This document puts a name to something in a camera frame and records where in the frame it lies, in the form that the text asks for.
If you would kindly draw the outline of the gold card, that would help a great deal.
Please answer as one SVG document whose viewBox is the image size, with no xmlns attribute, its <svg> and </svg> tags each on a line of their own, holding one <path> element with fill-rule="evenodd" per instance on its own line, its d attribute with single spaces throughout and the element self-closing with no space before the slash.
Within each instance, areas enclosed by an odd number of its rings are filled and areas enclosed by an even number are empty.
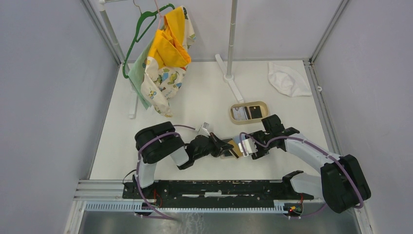
<svg viewBox="0 0 413 234">
<path fill-rule="evenodd" d="M 224 139 L 224 142 L 233 146 L 232 149 L 224 153 L 224 158 L 240 158 L 244 156 L 238 146 L 238 143 L 233 138 Z"/>
</svg>

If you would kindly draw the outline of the beige card holder wallet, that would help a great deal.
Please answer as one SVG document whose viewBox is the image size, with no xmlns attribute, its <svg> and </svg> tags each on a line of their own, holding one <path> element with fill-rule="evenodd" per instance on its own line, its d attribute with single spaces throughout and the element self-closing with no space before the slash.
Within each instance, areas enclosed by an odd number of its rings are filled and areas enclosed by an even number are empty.
<svg viewBox="0 0 413 234">
<path fill-rule="evenodd" d="M 224 138 L 223 142 L 232 145 L 232 149 L 230 149 L 229 151 L 227 151 L 226 153 L 224 153 L 223 155 L 221 155 L 221 158 L 240 158 L 240 157 L 245 157 L 245 156 L 249 156 L 248 154 L 245 155 L 242 152 L 242 147 L 240 146 L 240 142 L 242 140 L 245 140 L 246 136 L 242 135 L 241 137 L 239 136 L 233 136 L 233 137 L 229 137 L 229 138 Z"/>
</svg>

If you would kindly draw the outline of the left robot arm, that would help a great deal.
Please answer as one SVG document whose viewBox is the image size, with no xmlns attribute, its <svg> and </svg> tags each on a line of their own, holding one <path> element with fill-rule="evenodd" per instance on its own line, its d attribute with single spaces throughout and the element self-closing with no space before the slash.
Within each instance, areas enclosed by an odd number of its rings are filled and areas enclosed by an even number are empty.
<svg viewBox="0 0 413 234">
<path fill-rule="evenodd" d="M 185 170 L 205 156 L 235 155 L 234 145 L 230 141 L 219 139 L 209 130 L 206 122 L 198 129 L 191 127 L 197 131 L 197 136 L 190 143 L 184 143 L 181 135 L 176 132 L 176 127 L 177 125 L 167 121 L 142 129 L 135 135 L 138 163 L 134 192 L 140 198 L 152 195 L 156 165 L 168 156 L 179 170 Z"/>
</svg>

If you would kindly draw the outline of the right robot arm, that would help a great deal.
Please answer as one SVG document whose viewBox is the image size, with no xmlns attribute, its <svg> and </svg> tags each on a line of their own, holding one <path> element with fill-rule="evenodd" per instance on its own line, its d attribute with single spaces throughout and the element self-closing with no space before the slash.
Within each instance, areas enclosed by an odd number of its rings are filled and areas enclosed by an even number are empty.
<svg viewBox="0 0 413 234">
<path fill-rule="evenodd" d="M 262 119 L 263 131 L 241 133 L 239 148 L 244 156 L 261 158 L 273 148 L 290 153 L 317 171 L 309 175 L 294 171 L 282 178 L 282 195 L 294 199 L 299 194 L 322 199 L 335 213 L 349 208 L 361 209 L 371 197 L 371 190 L 358 160 L 341 156 L 310 141 L 299 130 L 285 128 L 277 115 Z"/>
</svg>

